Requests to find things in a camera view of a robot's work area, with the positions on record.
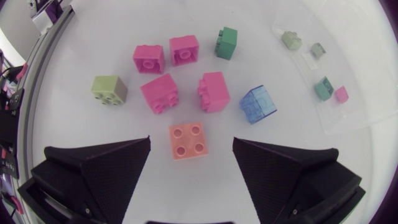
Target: orange block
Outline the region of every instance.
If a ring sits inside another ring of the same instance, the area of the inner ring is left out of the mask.
[[[169,133],[174,160],[208,154],[201,122],[170,126]]]

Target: pink block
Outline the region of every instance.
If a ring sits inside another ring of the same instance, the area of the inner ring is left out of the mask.
[[[348,100],[348,93],[347,93],[346,88],[344,86],[342,86],[338,90],[336,90],[335,91],[335,95],[337,97],[337,100],[340,103],[345,103]]]
[[[173,66],[198,61],[199,43],[194,35],[169,40]]]
[[[160,45],[140,45],[132,56],[139,73],[163,74],[164,54]]]
[[[207,113],[222,111],[231,99],[222,72],[203,74],[199,80],[200,106]]]
[[[141,86],[141,92],[155,114],[178,103],[177,86],[169,73]]]
[[[169,133],[174,160],[208,154],[201,122],[170,126]]]

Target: light green block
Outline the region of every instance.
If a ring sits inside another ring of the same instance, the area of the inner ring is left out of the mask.
[[[334,89],[327,77],[324,77],[315,85],[315,91],[321,98],[321,100],[326,101],[329,100],[332,93],[334,92]]]
[[[291,31],[284,32],[284,34],[282,35],[282,41],[290,50],[297,50],[303,44],[301,39],[297,37],[297,33]]]
[[[311,47],[311,51],[317,59],[319,59],[323,54],[326,53],[326,50],[319,43],[313,44]]]
[[[217,43],[215,52],[217,53],[217,57],[231,60],[232,54],[234,53],[236,47],[236,41],[238,39],[238,31],[224,27],[223,30],[220,30],[218,33]]]
[[[127,87],[116,75],[95,77],[91,92],[104,105],[117,106],[126,102]]]

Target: toy block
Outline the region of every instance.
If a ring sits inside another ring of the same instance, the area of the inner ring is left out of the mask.
[[[238,31],[224,27],[223,30],[220,30],[218,33],[217,43],[215,52],[217,53],[217,57],[231,60],[232,54],[234,53],[236,47],[236,41],[238,39]]]
[[[163,74],[164,54],[160,45],[140,45],[132,56],[139,73]]]
[[[334,89],[330,84],[328,78],[324,77],[315,85],[315,91],[321,98],[321,100],[326,101],[329,100]]]
[[[117,106],[126,102],[127,87],[116,75],[95,77],[91,92],[104,105]]]
[[[297,50],[303,44],[301,39],[297,37],[296,32],[286,31],[282,35],[282,41],[289,50]]]
[[[170,126],[169,133],[174,160],[208,154],[201,122]]]
[[[199,80],[198,95],[201,97],[200,107],[207,113],[222,111],[231,99],[223,73],[203,74],[203,79]]]
[[[323,54],[326,53],[326,50],[319,43],[313,44],[312,47],[311,47],[311,51],[312,51],[312,54],[317,59],[319,59]]]
[[[346,88],[344,86],[342,86],[338,90],[336,90],[335,91],[335,95],[337,97],[337,100],[340,103],[345,103],[348,100],[348,93],[347,93]]]
[[[250,124],[254,124],[277,111],[264,85],[249,91],[239,105]]]
[[[173,66],[198,61],[199,43],[194,35],[171,38],[169,43]]]
[[[177,85],[169,73],[141,86],[141,92],[155,114],[178,103]]]

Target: white table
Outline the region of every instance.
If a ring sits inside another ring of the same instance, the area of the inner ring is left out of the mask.
[[[273,4],[73,1],[76,16],[59,40],[40,88],[33,165],[45,159],[45,146],[82,147],[149,134],[152,150],[124,223],[259,223],[232,153],[233,136],[306,149],[335,147],[340,151],[338,161],[363,178],[361,186],[367,192],[346,223],[368,222],[386,193],[397,163],[396,157],[385,156],[396,146],[396,119],[349,133],[324,134],[315,105],[307,97],[308,88],[271,31]],[[381,8],[375,11],[385,22]],[[224,26],[239,32],[231,61],[214,54],[218,30]],[[388,28],[380,29],[391,41]],[[200,43],[198,62],[172,67],[169,38],[190,34],[195,34]],[[132,62],[135,46],[142,44],[164,46],[165,72],[179,88],[180,103],[162,115],[151,112],[139,90],[158,77],[139,74]],[[387,56],[393,60],[397,55]],[[196,89],[203,73],[214,71],[224,73],[231,101],[224,111],[206,114],[200,110]],[[125,105],[104,106],[94,99],[90,88],[97,75],[121,77],[129,88]],[[248,90],[262,84],[278,111],[250,125],[238,102]],[[194,121],[204,125],[209,155],[173,161],[168,127]],[[375,183],[381,182],[384,186],[377,188]]]

